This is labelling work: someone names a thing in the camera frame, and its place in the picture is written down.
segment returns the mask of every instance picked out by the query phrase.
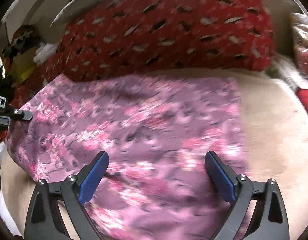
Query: pink floral fabric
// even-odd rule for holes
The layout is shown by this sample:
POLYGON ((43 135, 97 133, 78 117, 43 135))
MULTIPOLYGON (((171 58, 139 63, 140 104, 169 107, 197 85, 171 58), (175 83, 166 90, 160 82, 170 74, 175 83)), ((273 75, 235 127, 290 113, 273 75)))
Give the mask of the pink floral fabric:
POLYGON ((130 75, 76 83, 60 75, 11 123, 7 146, 35 181, 77 174, 100 151, 110 165, 85 208, 120 240, 209 239, 226 215, 204 166, 216 151, 246 171, 233 79, 130 75))

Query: blue rubber pad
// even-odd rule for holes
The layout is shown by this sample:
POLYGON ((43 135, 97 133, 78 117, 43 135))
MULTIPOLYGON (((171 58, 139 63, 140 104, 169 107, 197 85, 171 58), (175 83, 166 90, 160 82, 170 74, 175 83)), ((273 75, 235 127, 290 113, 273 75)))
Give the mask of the blue rubber pad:
POLYGON ((78 197, 81 205, 92 199, 98 184, 109 166, 109 161, 109 155, 104 152, 82 182, 78 197))
POLYGON ((235 202, 234 185, 211 154, 206 155, 206 169, 224 201, 235 202))

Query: metal screw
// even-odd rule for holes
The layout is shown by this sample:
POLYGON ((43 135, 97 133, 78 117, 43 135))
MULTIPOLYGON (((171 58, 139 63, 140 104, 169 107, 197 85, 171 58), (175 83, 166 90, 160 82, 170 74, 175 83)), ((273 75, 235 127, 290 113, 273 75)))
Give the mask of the metal screw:
POLYGON ((67 177, 67 180, 69 180, 69 181, 74 181, 76 179, 76 176, 75 175, 69 175, 68 177, 67 177))
POLYGON ((240 179, 240 180, 246 180, 246 178, 247 178, 247 177, 246 177, 245 174, 240 174, 240 175, 239 175, 239 179, 240 179))

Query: white plastic bag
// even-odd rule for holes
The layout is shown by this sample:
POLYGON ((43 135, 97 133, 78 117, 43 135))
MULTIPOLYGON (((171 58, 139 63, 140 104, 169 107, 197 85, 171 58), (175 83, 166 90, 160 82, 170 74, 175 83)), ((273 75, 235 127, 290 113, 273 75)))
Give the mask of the white plastic bag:
POLYGON ((57 45, 47 43, 41 44, 41 47, 36 51, 36 56, 33 58, 34 62, 39 66, 46 62, 51 56, 56 53, 57 45))

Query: floral pattern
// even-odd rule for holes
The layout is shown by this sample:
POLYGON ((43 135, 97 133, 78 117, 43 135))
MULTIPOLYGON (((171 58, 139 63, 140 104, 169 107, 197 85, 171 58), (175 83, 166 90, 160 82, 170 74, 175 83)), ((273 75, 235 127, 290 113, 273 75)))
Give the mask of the floral pattern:
POLYGON ((118 240, 209 239, 227 206, 204 165, 216 151, 246 171, 235 80, 129 75, 76 83, 58 76, 13 121, 7 146, 37 181, 77 174, 100 150, 110 164, 85 208, 118 240))

